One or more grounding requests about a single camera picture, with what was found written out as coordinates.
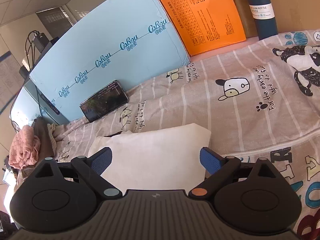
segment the black paw print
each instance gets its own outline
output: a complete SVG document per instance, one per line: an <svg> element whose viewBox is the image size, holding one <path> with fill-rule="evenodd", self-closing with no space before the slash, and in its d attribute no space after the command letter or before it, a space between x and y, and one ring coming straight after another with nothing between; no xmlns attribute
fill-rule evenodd
<svg viewBox="0 0 320 240"><path fill-rule="evenodd" d="M268 104L263 104L262 102L259 102L259 106L256 108L258 109L257 112L259 112L261 109L265 109L268 107Z"/></svg>

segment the pink towel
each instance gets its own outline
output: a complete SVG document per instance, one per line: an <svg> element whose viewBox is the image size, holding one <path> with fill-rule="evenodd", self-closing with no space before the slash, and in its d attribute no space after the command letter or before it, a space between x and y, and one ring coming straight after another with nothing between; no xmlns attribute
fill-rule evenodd
<svg viewBox="0 0 320 240"><path fill-rule="evenodd" d="M13 138L9 165L21 170L25 166L36 164L39 157L40 139L31 126L25 125Z"/></svg>

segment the orange circle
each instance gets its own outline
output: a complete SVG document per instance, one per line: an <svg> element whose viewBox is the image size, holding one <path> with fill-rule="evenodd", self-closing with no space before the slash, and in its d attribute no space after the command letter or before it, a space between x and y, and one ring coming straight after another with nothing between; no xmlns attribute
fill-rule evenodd
<svg viewBox="0 0 320 240"><path fill-rule="evenodd" d="M207 192L206 189L198 187L198 188L194 188L194 189L191 191L191 193L192 193L193 195L195 195L195 196L204 196L204 195L207 194L208 192Z"/></svg>

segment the phone screen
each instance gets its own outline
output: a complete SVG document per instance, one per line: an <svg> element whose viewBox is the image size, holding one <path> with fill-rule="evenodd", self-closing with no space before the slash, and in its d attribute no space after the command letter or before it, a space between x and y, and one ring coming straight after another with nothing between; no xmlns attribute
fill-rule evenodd
<svg viewBox="0 0 320 240"><path fill-rule="evenodd" d="M80 108L89 122L93 122L128 103L129 99L119 82L113 81L84 101Z"/></svg>

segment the bed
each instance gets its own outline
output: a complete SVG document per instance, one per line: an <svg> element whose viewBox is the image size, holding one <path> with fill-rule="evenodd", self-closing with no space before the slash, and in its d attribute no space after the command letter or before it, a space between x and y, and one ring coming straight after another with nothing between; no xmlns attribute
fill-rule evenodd
<svg viewBox="0 0 320 240"><path fill-rule="evenodd" d="M297 33L300 39L293 39ZM222 156L271 160L301 199L294 230L314 239L320 230L318 36L282 33L147 80L102 119L58 126L57 159L88 155L97 136L196 123L212 132L209 147Z"/></svg>

